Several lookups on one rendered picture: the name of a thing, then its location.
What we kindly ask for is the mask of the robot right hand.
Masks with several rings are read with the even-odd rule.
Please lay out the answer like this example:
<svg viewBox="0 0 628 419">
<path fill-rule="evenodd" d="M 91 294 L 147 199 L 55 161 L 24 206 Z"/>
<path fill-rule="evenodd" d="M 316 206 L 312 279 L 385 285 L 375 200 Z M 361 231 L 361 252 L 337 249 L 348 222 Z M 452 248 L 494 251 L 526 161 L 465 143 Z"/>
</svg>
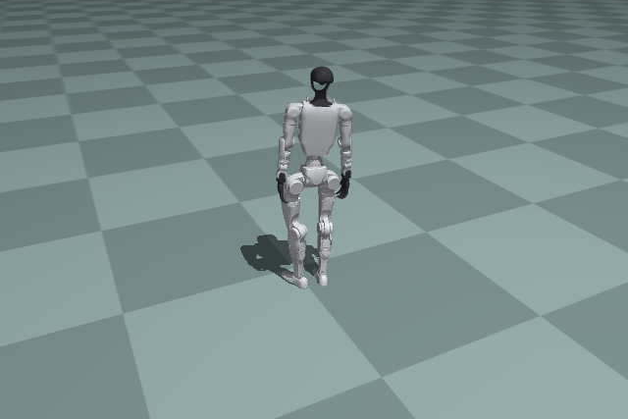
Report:
<svg viewBox="0 0 628 419">
<path fill-rule="evenodd" d="M 340 199 L 344 199 L 347 194 L 348 194 L 348 189 L 349 189 L 349 179 L 351 178 L 351 171 L 347 170 L 345 172 L 345 176 L 343 174 L 341 174 L 342 178 L 340 181 L 341 187 L 340 190 L 338 192 L 336 192 L 338 198 Z"/>
</svg>

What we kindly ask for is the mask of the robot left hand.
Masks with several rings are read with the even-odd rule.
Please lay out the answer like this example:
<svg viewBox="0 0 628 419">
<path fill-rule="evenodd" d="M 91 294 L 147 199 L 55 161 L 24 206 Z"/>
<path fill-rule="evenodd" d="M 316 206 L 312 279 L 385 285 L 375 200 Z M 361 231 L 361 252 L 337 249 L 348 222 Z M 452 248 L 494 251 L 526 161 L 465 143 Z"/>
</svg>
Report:
<svg viewBox="0 0 628 419">
<path fill-rule="evenodd" d="M 280 198 L 284 203 L 288 203 L 287 201 L 284 200 L 284 182 L 286 181 L 286 175 L 285 173 L 280 173 L 279 174 L 279 178 L 276 178 L 276 181 L 278 182 L 278 192 L 280 194 Z"/>
</svg>

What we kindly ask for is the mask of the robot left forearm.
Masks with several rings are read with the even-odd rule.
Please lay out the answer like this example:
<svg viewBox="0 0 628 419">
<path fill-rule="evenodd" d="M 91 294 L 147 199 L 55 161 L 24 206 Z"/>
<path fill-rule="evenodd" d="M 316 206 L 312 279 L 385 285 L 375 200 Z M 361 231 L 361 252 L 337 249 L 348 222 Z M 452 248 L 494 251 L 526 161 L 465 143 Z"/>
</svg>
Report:
<svg viewBox="0 0 628 419">
<path fill-rule="evenodd" d="M 278 171 L 277 178 L 279 178 L 280 173 L 285 173 L 286 178 L 288 176 L 288 162 L 289 162 L 290 151 L 285 149 L 285 140 L 283 137 L 279 139 L 279 160 L 278 160 Z"/>
</svg>

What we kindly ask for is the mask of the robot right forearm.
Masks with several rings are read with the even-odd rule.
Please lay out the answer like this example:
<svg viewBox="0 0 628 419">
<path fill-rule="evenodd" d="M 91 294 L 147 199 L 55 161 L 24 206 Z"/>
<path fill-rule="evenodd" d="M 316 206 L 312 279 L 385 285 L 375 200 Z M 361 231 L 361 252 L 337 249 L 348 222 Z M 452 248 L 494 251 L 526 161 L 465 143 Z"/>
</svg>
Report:
<svg viewBox="0 0 628 419">
<path fill-rule="evenodd" d="M 352 144 L 351 144 L 351 139 L 350 139 L 350 147 L 349 148 L 342 148 L 340 150 L 340 164 L 341 164 L 341 173 L 345 176 L 345 172 L 347 170 L 351 170 L 351 155 L 352 155 Z"/>
</svg>

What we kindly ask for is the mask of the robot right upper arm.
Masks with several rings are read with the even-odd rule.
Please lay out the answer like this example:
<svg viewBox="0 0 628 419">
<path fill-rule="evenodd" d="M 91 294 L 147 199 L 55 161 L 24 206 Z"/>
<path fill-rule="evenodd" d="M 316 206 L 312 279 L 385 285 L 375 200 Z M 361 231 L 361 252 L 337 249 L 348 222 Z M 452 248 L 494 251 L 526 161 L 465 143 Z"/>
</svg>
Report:
<svg viewBox="0 0 628 419">
<path fill-rule="evenodd" d="M 338 106 L 340 110 L 340 137 L 338 137 L 338 144 L 340 148 L 349 148 L 352 113 L 347 105 L 338 104 Z"/>
</svg>

